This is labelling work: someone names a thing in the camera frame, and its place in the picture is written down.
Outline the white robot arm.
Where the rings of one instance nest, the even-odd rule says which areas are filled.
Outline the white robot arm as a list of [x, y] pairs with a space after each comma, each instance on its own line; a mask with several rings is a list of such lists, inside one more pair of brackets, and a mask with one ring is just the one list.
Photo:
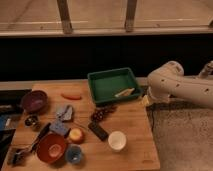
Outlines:
[[142, 97], [142, 105], [169, 103], [170, 96], [213, 109], [213, 60], [204, 65], [197, 77], [185, 77], [184, 69], [177, 61], [169, 61], [152, 71], [147, 77], [147, 93]]

